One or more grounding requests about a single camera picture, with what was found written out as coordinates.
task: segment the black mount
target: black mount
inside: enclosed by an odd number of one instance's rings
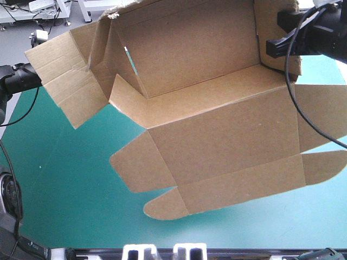
[[[308,10],[279,12],[277,24],[288,34],[279,40],[266,42],[266,53],[273,57],[283,57],[302,16]],[[347,63],[347,0],[328,4],[319,8],[308,18],[300,29],[291,55],[324,54]]]

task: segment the teal mat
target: teal mat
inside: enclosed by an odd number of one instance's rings
[[[305,57],[303,73],[299,83],[344,84],[335,62],[325,57]],[[33,97],[34,90],[22,94],[13,119]],[[179,220],[147,217],[144,204],[164,191],[131,193],[109,163],[111,154],[142,131],[112,106],[74,130],[42,88],[32,113],[8,127],[3,138],[22,185],[21,233],[51,247],[171,247],[179,242],[206,242],[211,248],[347,246],[346,170],[322,184]],[[328,144],[315,151],[336,149]]]

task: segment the robot end effector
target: robot end effector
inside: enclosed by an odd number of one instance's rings
[[[13,94],[42,86],[30,63],[0,66],[0,124],[5,121],[7,102]]]

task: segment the black cable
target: black cable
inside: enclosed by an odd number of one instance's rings
[[[289,94],[291,96],[291,99],[295,105],[295,108],[297,109],[298,113],[301,115],[301,117],[318,133],[320,134],[321,136],[327,138],[328,140],[334,142],[335,144],[347,149],[347,145],[338,141],[337,139],[335,139],[334,137],[328,135],[327,133],[323,132],[318,126],[316,126],[312,121],[311,119],[303,112],[302,108],[300,107],[300,105],[298,104],[298,101],[295,97],[295,94],[293,93],[293,90],[292,90],[292,87],[291,87],[291,81],[290,81],[290,76],[289,76],[289,60],[290,60],[290,55],[292,53],[292,50],[293,50],[293,46],[294,46],[294,43],[297,39],[297,36],[299,34],[299,31],[301,29],[301,26],[303,24],[303,22],[308,18],[310,17],[311,15],[313,15],[314,13],[316,13],[318,11],[318,9],[316,7],[313,7],[311,8],[310,10],[308,10],[305,15],[301,18],[299,24],[298,24],[298,27],[296,28],[295,30],[295,33],[292,37],[292,40],[289,44],[289,47],[288,47],[288,52],[287,52],[287,55],[286,55],[286,61],[285,61],[285,76],[286,76],[286,83],[287,83],[287,88],[288,88],[288,91],[289,91]]]
[[[23,119],[30,113],[30,111],[32,110],[32,108],[34,107],[34,104],[35,104],[36,99],[37,99],[37,96],[38,96],[38,90],[39,90],[39,89],[40,89],[39,87],[36,89],[36,94],[35,94],[34,100],[33,100],[32,104],[31,104],[30,108],[28,109],[28,111],[27,111],[24,115],[22,115],[22,116],[21,116],[19,119],[17,119],[16,121],[13,121],[13,122],[11,122],[11,123],[6,123],[6,124],[3,124],[3,125],[0,125],[0,127],[11,126],[11,125],[14,125],[14,124],[18,123],[19,121],[23,120]]]
[[[3,151],[5,157],[6,157],[6,160],[7,160],[7,163],[10,167],[10,172],[11,172],[11,175],[12,175],[12,178],[13,178],[13,182],[14,182],[14,185],[15,185],[15,191],[16,191],[16,199],[17,199],[17,218],[16,218],[16,223],[15,223],[15,230],[14,230],[14,236],[15,236],[15,240],[16,240],[16,243],[14,245],[14,247],[12,248],[12,251],[11,251],[11,254],[7,257],[7,258],[1,258],[0,260],[10,260],[11,257],[14,255],[17,247],[22,249],[24,252],[30,254],[30,255],[33,255],[33,256],[36,256],[42,260],[45,260],[41,255],[39,254],[36,254],[34,252],[30,252],[28,251],[26,248],[22,247],[21,244],[20,244],[20,233],[19,233],[19,226],[20,226],[20,221],[21,219],[23,218],[23,215],[22,215],[22,203],[20,202],[20,191],[19,191],[19,188],[18,188],[18,182],[17,182],[17,178],[16,178],[16,175],[15,175],[15,171],[13,169],[13,164],[11,162],[11,159],[7,153],[7,150],[4,146],[4,144],[2,143],[2,140],[0,139],[0,147],[1,147],[1,150]]]
[[[50,32],[51,32],[51,30],[52,30],[52,27],[53,27],[53,26],[56,26],[56,25],[55,25],[55,22],[56,22],[56,20],[58,19],[60,12],[61,12],[61,9],[58,8],[57,14],[55,14],[55,16],[54,16],[53,24],[50,26],[49,31],[48,31],[48,34],[50,34]]]
[[[11,159],[7,153],[7,150],[4,146],[4,144],[2,143],[2,140],[0,139],[0,147],[1,147],[1,150],[2,152],[4,153],[5,157],[6,157],[6,160],[7,160],[7,163],[10,167],[10,172],[11,172],[11,175],[12,175],[12,179],[13,179],[13,182],[14,182],[14,185],[15,185],[15,191],[16,191],[16,199],[17,199],[17,212],[16,212],[16,223],[15,223],[15,230],[14,230],[14,236],[15,236],[15,240],[16,240],[16,243],[11,251],[11,254],[10,256],[7,258],[7,259],[11,259],[11,257],[13,256],[13,254],[15,253],[16,251],[16,248],[18,246],[18,239],[19,239],[19,226],[20,226],[20,221],[22,219],[22,204],[20,202],[20,192],[19,192],[19,188],[18,188],[18,182],[17,182],[17,178],[16,178],[16,175],[15,175],[15,171],[13,169],[13,164],[11,162]]]

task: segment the unfolded cardboard box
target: unfolded cardboard box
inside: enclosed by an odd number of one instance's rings
[[[285,35],[278,11],[297,8],[293,0],[136,1],[26,55],[74,127],[111,103],[146,128],[111,164],[131,191],[174,187],[144,210],[181,218],[344,168],[344,151],[302,154],[327,140],[297,114],[284,59],[266,55],[266,40]],[[291,73],[300,74],[300,58]],[[346,86],[293,88],[317,125],[347,134]]]

